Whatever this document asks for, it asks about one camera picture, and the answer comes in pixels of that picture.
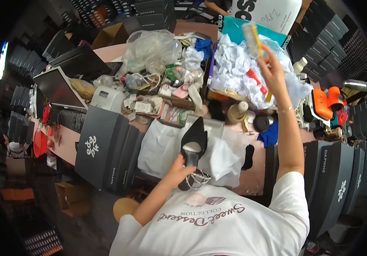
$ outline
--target keyboard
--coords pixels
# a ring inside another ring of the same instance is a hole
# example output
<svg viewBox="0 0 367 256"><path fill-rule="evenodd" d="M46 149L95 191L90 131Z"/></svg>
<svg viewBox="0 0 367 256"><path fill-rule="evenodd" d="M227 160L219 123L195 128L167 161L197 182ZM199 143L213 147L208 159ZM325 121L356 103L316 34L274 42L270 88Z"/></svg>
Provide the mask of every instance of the keyboard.
<svg viewBox="0 0 367 256"><path fill-rule="evenodd" d="M112 74L116 74L118 72L118 70L121 68L121 66L123 65L122 62L106 62L105 63L111 70L112 70Z"/></svg>
<svg viewBox="0 0 367 256"><path fill-rule="evenodd" d="M81 133L85 115L85 113L63 109L58 116L58 123L68 129Z"/></svg>

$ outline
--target yellow brush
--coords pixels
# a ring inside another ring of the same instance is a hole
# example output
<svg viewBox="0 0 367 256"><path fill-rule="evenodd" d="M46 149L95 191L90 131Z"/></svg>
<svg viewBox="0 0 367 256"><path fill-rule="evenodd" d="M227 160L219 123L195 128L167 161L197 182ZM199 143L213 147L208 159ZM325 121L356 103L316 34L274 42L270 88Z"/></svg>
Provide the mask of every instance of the yellow brush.
<svg viewBox="0 0 367 256"><path fill-rule="evenodd" d="M246 38L247 47L250 51L250 56L253 58L263 58L262 44L259 40L258 27L255 23L249 22L242 25L242 31Z"/></svg>

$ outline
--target woman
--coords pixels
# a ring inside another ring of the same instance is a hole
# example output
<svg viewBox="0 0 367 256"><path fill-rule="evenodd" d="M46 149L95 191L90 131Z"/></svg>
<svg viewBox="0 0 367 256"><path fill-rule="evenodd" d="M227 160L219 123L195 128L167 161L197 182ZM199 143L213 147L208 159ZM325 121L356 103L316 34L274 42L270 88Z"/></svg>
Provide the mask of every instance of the woman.
<svg viewBox="0 0 367 256"><path fill-rule="evenodd" d="M230 7L228 5L232 4L232 1L205 0L204 4L208 9L211 9L222 16L230 16L227 10L229 10Z"/></svg>
<svg viewBox="0 0 367 256"><path fill-rule="evenodd" d="M304 155L281 64L273 52L258 64L278 105L279 170L264 207L223 187L179 191L195 167L179 155L132 215L120 219L110 255L298 255L309 233Z"/></svg>

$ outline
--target bracelet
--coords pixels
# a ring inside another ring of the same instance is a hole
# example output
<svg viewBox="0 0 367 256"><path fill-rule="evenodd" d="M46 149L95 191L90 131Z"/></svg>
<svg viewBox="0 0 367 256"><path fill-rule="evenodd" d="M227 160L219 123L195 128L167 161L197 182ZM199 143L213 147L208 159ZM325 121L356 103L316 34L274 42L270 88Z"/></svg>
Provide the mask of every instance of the bracelet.
<svg viewBox="0 0 367 256"><path fill-rule="evenodd" d="M291 109L293 109L293 105L292 106L290 106L287 110L276 110L276 112L278 113L278 114L280 114L280 113L287 113L288 111L290 111Z"/></svg>

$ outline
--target wooden stool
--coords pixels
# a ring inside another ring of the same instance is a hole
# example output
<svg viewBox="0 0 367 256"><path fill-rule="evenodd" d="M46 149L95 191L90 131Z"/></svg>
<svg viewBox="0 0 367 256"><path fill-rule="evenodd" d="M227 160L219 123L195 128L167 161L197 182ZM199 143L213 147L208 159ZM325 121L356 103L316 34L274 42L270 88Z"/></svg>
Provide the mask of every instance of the wooden stool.
<svg viewBox="0 0 367 256"><path fill-rule="evenodd" d="M114 207L112 208L112 212L114 213L114 217L117 222L120 222L120 218L125 214L132 214L135 209L138 207L139 202L135 201L132 198L123 197L118 199L114 203Z"/></svg>

